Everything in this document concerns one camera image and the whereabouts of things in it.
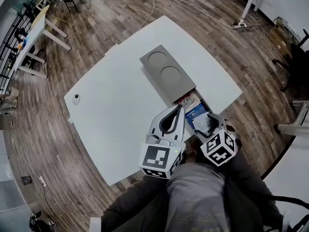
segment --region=wooden floor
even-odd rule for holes
[[[245,7],[242,0],[186,0],[222,22],[231,24]],[[88,231],[89,218],[98,217],[132,183],[137,173],[111,187],[107,186],[89,158],[75,127],[67,120],[64,95],[113,45],[132,35],[147,18],[153,0],[88,0],[78,2],[68,13],[56,0],[50,13],[67,20],[58,22],[71,46],[68,52],[42,36],[37,49],[45,48],[45,64],[35,69],[47,71],[41,79],[18,71],[10,86],[20,90],[18,105],[12,112],[13,129],[5,122],[5,142],[18,185],[32,211],[43,210],[58,224],[57,231],[77,231],[55,202],[46,197],[35,174],[20,153],[42,175],[58,202],[72,217],[80,231]],[[241,135],[243,150],[251,165],[262,174],[289,140],[277,135],[273,125],[294,119],[288,101],[292,93],[281,93],[287,73],[272,64],[281,58],[264,33],[232,30],[178,0],[156,0],[149,22],[168,16],[207,49],[241,88],[243,94],[224,112]],[[254,22],[248,16],[248,23]],[[33,183],[23,186],[20,176],[31,175]]]

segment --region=black and white marker cube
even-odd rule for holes
[[[204,143],[201,150],[207,159],[219,167],[236,155],[235,137],[222,129]]]
[[[146,175],[170,179],[182,158],[181,147],[143,143],[139,167]]]

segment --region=white desk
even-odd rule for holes
[[[62,47],[64,47],[67,50],[70,50],[71,47],[69,47],[67,44],[65,44],[64,42],[62,42],[60,39],[58,39],[55,35],[51,34],[49,31],[47,31],[45,29],[45,23],[48,24],[51,28],[53,28],[54,30],[56,30],[60,35],[66,37],[67,35],[61,31],[59,28],[57,28],[54,24],[52,24],[50,21],[48,21],[45,18],[45,14],[42,14],[40,19],[36,21],[35,26],[31,29],[30,33],[27,35],[27,44],[25,45],[24,49],[21,50],[16,58],[16,61],[14,63],[14,66],[12,68],[12,70],[9,73],[9,78],[7,79],[5,85],[4,85],[4,89],[6,90],[9,81],[13,75],[13,73],[19,69],[22,71],[25,71],[27,73],[42,77],[42,78],[47,78],[46,74],[34,71],[30,68],[26,68],[21,66],[25,56],[29,56],[39,62],[45,63],[45,60],[42,58],[39,58],[31,53],[29,53],[29,50],[31,49],[31,47],[33,46],[33,44],[37,41],[37,39],[40,37],[41,34],[45,34],[46,36],[48,36],[49,38],[51,38],[52,40],[54,40],[55,42],[57,42],[59,45],[61,45]]]
[[[160,44],[195,82],[213,112],[221,113],[241,94],[210,53],[166,16],[115,46],[64,97],[76,130],[108,185],[139,170],[140,145],[152,120],[172,105],[152,85],[140,62]],[[80,95],[78,105],[72,102],[75,94]],[[184,139],[192,133],[186,130]]]
[[[303,126],[309,126],[309,113]],[[309,140],[296,136],[275,168],[264,179],[273,195],[301,199],[309,203]],[[287,213],[290,225],[295,226],[309,211],[297,204],[276,201],[281,214]]]

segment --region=person's leg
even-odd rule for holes
[[[1,106],[0,106],[1,111],[5,111],[5,112],[13,111],[14,108],[16,107],[17,99],[14,99],[13,101],[11,101],[9,98],[10,97],[7,97],[7,98],[2,100],[2,103],[1,103]]]
[[[12,97],[18,97],[19,90],[17,88],[12,87],[9,89],[9,95]]]
[[[0,99],[3,99],[5,97],[8,97],[10,94],[4,94],[4,95],[0,95]]]
[[[162,190],[137,215],[113,232],[159,232],[165,230],[169,210],[169,195]]]
[[[11,111],[14,111],[14,107],[9,107],[9,108],[0,108],[0,114],[4,114],[4,113],[8,113],[8,112],[11,112]]]

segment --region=power strip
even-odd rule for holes
[[[234,22],[232,25],[235,29],[246,28],[247,24],[244,22]]]
[[[46,187],[46,182],[44,181],[43,177],[40,176],[39,179],[40,179],[40,181],[42,182],[43,187]]]

